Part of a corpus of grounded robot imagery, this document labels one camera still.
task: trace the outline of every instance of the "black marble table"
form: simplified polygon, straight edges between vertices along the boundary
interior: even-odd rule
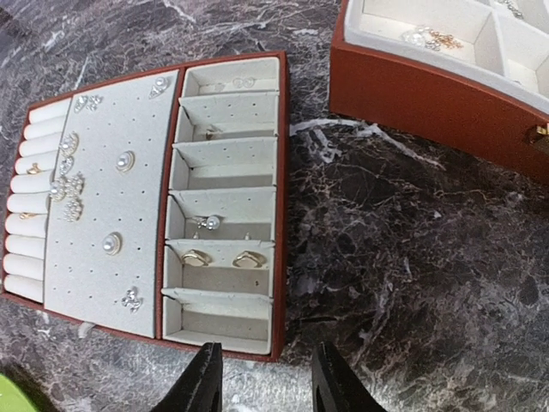
[[[419,137],[338,122],[327,108],[338,2],[0,6],[13,16],[0,15],[2,214],[30,103],[137,70],[287,50],[287,346],[279,364],[226,360],[227,411],[312,410],[311,348],[323,339],[391,412],[549,410],[549,190]],[[192,356],[97,330],[79,339],[75,325],[6,300],[0,354],[77,412],[147,411]]]

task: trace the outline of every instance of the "white cushion roll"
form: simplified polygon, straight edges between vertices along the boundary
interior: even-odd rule
[[[14,193],[38,193],[40,191],[49,191],[52,179],[52,170],[36,174],[21,174],[14,176],[14,178],[11,179],[9,187],[11,187],[11,191]]]
[[[19,146],[19,154],[21,156],[32,156],[52,152],[59,148],[59,142],[61,142],[61,133],[26,140]]]
[[[37,137],[48,136],[52,133],[61,133],[65,126],[65,116],[50,118],[43,122],[31,123],[23,131],[23,136],[27,140],[36,139]]]
[[[69,111],[71,98],[56,101],[49,105],[39,107],[38,109],[31,110],[28,114],[28,119],[31,123],[43,122],[50,118],[58,118],[60,116],[67,116]]]
[[[45,222],[47,215],[36,215],[21,219],[20,214],[13,213],[6,219],[6,231],[21,236],[33,236],[45,239]]]
[[[45,239],[11,234],[6,238],[5,245],[8,252],[16,255],[37,259],[44,259],[45,257]]]
[[[3,288],[12,294],[19,294],[39,303],[44,302],[44,283],[41,281],[24,276],[7,275],[3,280]]]
[[[8,210],[11,213],[47,214],[50,205],[49,192],[16,193],[8,197]]]
[[[40,170],[55,169],[55,160],[57,158],[57,148],[52,152],[35,154],[27,157],[20,157],[15,163],[15,172],[17,174],[27,174],[27,170],[36,163]]]
[[[44,280],[44,261],[36,257],[8,253],[3,257],[3,269],[10,275],[30,277],[37,281]]]

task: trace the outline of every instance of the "jewelry tray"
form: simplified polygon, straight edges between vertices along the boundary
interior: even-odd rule
[[[285,53],[265,52],[31,105],[8,199],[2,296],[124,337],[174,348],[221,342],[229,355],[275,361],[284,343],[287,84]],[[117,167],[121,154],[130,161]],[[51,197],[60,180],[68,194]],[[75,221],[65,219],[69,194],[81,205]]]
[[[546,0],[344,0],[331,47],[330,109],[408,131],[549,183],[528,133],[549,120]],[[461,47],[402,35],[426,26]]]

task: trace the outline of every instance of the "green object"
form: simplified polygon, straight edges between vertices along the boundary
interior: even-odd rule
[[[39,412],[11,380],[0,374],[0,412]]]

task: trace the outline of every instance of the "brown leather border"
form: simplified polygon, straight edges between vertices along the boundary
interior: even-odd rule
[[[255,354],[244,354],[239,352],[224,351],[224,355],[239,359],[246,359],[252,361],[276,361],[284,347],[284,335],[285,335],[285,314],[286,314],[286,266],[287,266],[287,199],[288,199],[288,190],[287,190],[287,179],[288,179],[288,127],[289,127],[289,69],[287,66],[287,57],[284,51],[267,51],[262,53],[252,53],[244,54],[238,56],[230,56],[225,58],[211,58],[200,60],[196,62],[189,62],[183,64],[175,64],[172,66],[167,66],[163,68],[158,68],[154,70],[149,70],[141,73],[133,73],[130,75],[120,76],[114,79],[107,80],[105,82],[95,83],[88,85],[84,88],[80,88],[76,91],[71,91],[68,93],[60,94],[59,96],[42,100],[40,102],[33,103],[27,109],[27,116],[25,117],[25,123],[23,129],[21,130],[21,139],[20,143],[24,141],[23,131],[25,127],[30,123],[29,122],[29,113],[33,109],[38,107],[46,106],[48,104],[67,99],[72,97],[74,94],[79,94],[88,90],[95,88],[108,86],[116,82],[124,82],[127,80],[136,79],[138,77],[150,76],[154,74],[163,73],[171,70],[179,70],[178,82],[176,86],[176,95],[173,101],[172,106],[172,115],[170,118],[170,127],[169,127],[169,137],[166,143],[166,160],[165,168],[162,176],[162,187],[160,195],[160,212],[159,212],[159,232],[158,232],[158,245],[157,245],[157,263],[156,263],[156,274],[155,274],[155,338],[148,338],[145,336],[133,335],[127,332],[122,332],[121,330],[114,330],[111,328],[106,328],[104,326],[97,326],[97,329],[103,330],[109,333],[112,333],[116,336],[121,336],[129,339],[136,339],[143,342],[154,343],[157,345],[166,346],[169,348],[177,348],[184,350],[197,351],[199,347],[192,345],[185,345],[182,343],[170,342],[162,340],[162,297],[160,290],[162,289],[162,277],[164,269],[164,243],[165,243],[165,231],[166,231],[166,205],[167,205],[167,193],[168,193],[168,184],[169,184],[169,174],[170,174],[170,165],[172,162],[172,143],[175,139],[175,130],[178,122],[178,110],[179,103],[178,97],[181,94],[183,88],[184,73],[190,67],[195,67],[204,64],[215,64],[228,61],[238,61],[249,58],[267,58],[275,57],[280,60],[280,71],[281,71],[281,94],[280,94],[280,111],[279,111],[279,136],[278,136],[278,177],[277,177],[277,201],[276,201],[276,239],[277,245],[274,250],[274,302],[273,302],[273,329],[272,329],[272,351],[268,355],[255,355]],[[15,162],[20,158],[19,151],[14,161],[14,167],[12,170],[12,178],[15,176]],[[6,208],[5,214],[7,217],[8,208]],[[4,240],[8,236],[8,233],[4,227]],[[4,256],[7,253],[4,242]],[[5,277],[3,268],[1,269],[2,280]],[[22,304],[24,306],[31,307],[36,310],[43,312],[48,312],[53,316],[57,316],[66,320],[69,320],[74,323],[80,323],[81,320],[70,318],[64,316],[57,312],[51,312],[44,308],[44,305],[41,305],[32,300],[28,300],[18,296],[16,294],[11,294],[9,292],[3,291],[0,294],[1,297],[12,300],[16,303]]]
[[[549,114],[429,64],[344,40],[342,0],[330,47],[330,111],[458,148],[549,184],[549,156],[525,143]]]

